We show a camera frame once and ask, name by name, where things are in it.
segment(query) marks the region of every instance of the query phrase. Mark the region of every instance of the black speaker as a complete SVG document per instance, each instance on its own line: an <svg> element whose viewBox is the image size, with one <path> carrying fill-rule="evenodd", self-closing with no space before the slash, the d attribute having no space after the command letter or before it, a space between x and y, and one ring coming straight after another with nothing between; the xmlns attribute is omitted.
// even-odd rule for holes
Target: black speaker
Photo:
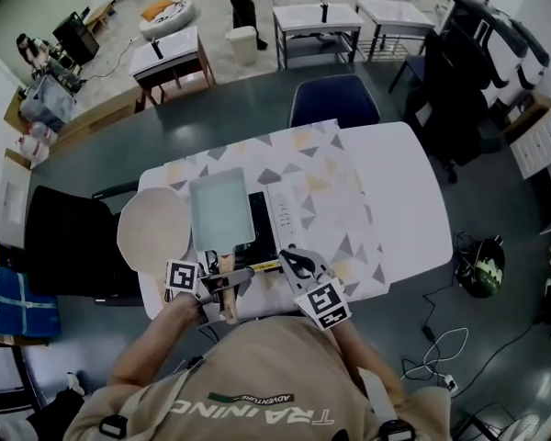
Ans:
<svg viewBox="0 0 551 441"><path fill-rule="evenodd" d="M94 59L100 48L92 33L75 12L57 26L53 31L53 36L62 44L72 59L80 65Z"/></svg>

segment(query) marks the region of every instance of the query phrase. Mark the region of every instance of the dark green floor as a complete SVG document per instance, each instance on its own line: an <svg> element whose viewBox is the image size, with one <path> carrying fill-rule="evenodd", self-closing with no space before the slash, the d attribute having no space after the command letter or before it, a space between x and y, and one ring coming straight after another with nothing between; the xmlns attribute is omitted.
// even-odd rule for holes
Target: dark green floor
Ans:
<svg viewBox="0 0 551 441"><path fill-rule="evenodd" d="M98 132L40 165L32 176L31 194L37 185L45 185L88 197L99 189L139 179L145 170L176 158L282 130L300 82L347 70L362 77L377 101L382 121L399 120L408 77L390 97L387 87L398 70L396 64L270 73L176 99ZM544 226L539 195L534 183L522 180L509 149L459 168L459 182L454 186L446 184L440 169L437 172L452 231L464 230L477 237L502 235L507 259L504 286L496 297L475 300L460 288L435 297L437 309L430 325L436 335L459 327L469 329L461 356L438 367L464 388L496 349L521 334L537 316L550 273L545 249L551 236L538 234ZM117 198L109 204L117 211L128 199ZM401 371L402 357L419 361L428 349L420 328L430 305L422 294L449 284L452 270L450 264L442 266L395 283L386 296L352 306L359 330L397 371ZM60 298L60 307L61 338L47 348L26 350L47 399L63 387L66 371L83 371L92 389L102 386L118 353L149 321L144 309L102 308L83 298ZM224 334L228 328L219 325L217 330ZM473 387L454 400L452 425L461 422L460 410L472 413L492 402L502 403L515 417L538 413L546 418L551 413L550 334L551 329L537 326L497 356ZM164 373L209 345L196 332L187 335ZM453 354L458 345L458 337L445 339L442 355ZM406 386L415 390L429 383L407 381ZM498 406L483 412L481 418L497 426L511 421Z"/></svg>

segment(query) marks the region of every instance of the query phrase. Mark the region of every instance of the white bowl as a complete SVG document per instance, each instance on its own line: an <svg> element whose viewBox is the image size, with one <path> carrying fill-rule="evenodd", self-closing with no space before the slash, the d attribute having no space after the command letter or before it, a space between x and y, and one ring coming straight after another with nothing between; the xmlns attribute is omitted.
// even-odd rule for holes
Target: white bowl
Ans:
<svg viewBox="0 0 551 441"><path fill-rule="evenodd" d="M190 207L170 187L143 189L120 214L117 245L134 271L165 276L168 260L187 253L192 230Z"/></svg>

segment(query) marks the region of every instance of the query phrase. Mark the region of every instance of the small white desk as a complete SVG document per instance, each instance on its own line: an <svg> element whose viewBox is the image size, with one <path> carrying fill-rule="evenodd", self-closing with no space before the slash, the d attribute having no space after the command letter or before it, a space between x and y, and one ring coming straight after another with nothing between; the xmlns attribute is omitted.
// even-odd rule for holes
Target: small white desk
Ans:
<svg viewBox="0 0 551 441"><path fill-rule="evenodd" d="M322 54L336 54L344 62L353 62L359 32L364 24L364 20L347 4L329 4L326 23L322 23L320 4L274 7L277 69L287 70L290 59ZM325 39L328 44L324 47L323 38L287 39L287 36L323 32L336 33Z"/></svg>
<svg viewBox="0 0 551 441"><path fill-rule="evenodd" d="M431 164L410 126L403 122L341 131L353 158L384 248L386 281L390 284L444 265L451 259L449 221ZM139 191L167 186L167 166L143 173ZM139 273L145 310L154 318L162 302L154 281ZM290 311L293 302L272 307ZM259 309L238 308L241 319L265 316ZM218 313L208 313L211 322Z"/></svg>
<svg viewBox="0 0 551 441"><path fill-rule="evenodd" d="M147 43L135 49L129 67L129 75L135 78L154 105L157 105L157 101L152 96L152 89L155 86L160 87L163 102L165 93L161 84L174 80L181 87L179 78L182 76L202 71L208 86L216 84L197 27L170 34L157 43L162 59L157 57L152 45Z"/></svg>
<svg viewBox="0 0 551 441"><path fill-rule="evenodd" d="M434 23L410 2L396 0L355 0L355 12L363 12L376 23L367 61L371 62L380 36L400 36L404 39L424 39Z"/></svg>

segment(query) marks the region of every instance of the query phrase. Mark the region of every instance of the white trash bin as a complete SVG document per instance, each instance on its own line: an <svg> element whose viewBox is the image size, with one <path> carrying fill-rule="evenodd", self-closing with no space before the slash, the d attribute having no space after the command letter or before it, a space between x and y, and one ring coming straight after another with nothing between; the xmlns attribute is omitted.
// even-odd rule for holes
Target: white trash bin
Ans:
<svg viewBox="0 0 551 441"><path fill-rule="evenodd" d="M251 65L257 61L257 33L255 28L245 26L226 34L235 53L235 60L241 65Z"/></svg>

